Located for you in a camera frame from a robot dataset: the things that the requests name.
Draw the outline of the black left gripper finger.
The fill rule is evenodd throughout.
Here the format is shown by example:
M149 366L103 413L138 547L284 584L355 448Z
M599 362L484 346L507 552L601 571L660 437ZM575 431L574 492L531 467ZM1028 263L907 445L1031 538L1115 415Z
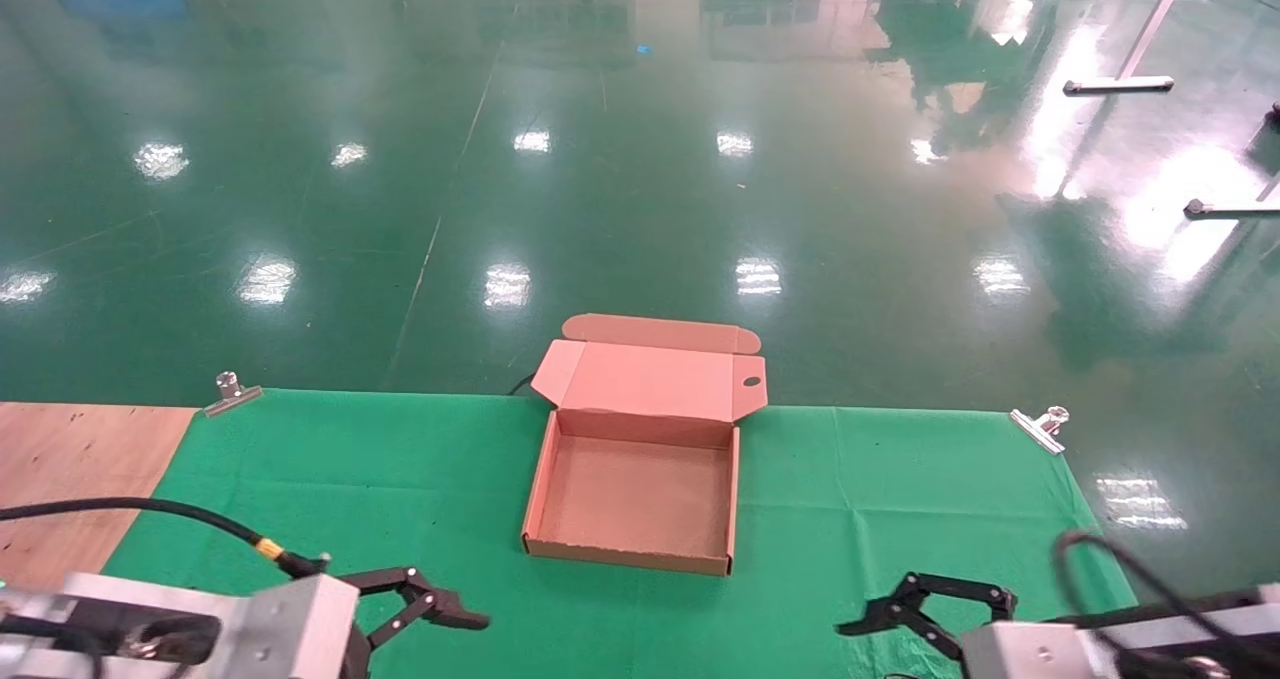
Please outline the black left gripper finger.
M399 612L371 632L355 628L370 652L381 648L416 621L470 632L481 632L490 625L488 615L466 609L456 591L434 585L413 566L383 568L339 579L355 587L361 598L394 593L404 603Z

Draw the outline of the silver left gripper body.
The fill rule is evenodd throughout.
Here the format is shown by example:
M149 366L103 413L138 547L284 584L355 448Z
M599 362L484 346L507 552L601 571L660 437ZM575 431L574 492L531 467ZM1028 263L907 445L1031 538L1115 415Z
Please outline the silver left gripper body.
M88 573L55 592L3 591L5 678L338 678L358 592L320 575L247 596Z

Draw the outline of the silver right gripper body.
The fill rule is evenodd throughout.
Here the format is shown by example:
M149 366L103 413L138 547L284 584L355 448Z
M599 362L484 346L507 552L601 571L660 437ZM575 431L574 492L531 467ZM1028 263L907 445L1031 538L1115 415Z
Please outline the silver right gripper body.
M1167 605L1146 605L1044 623L1000 621L961 637L968 678L1162 678L1123 659L1103 643L1108 634L1129 650L1172 662L1179 676L1275 678L1226 642L1203 632Z

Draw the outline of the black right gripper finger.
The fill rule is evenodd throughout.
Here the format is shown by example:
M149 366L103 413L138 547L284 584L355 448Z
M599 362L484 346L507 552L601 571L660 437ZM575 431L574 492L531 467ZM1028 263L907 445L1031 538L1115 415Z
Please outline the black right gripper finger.
M870 635L905 626L946 659L963 661L960 639L945 630L923 609L925 601L936 594L983 603L989 610L992 623L1012 619L1018 606L1018 596L1001 585L909 571L890 594L867 601L860 619L840 623L837 634Z

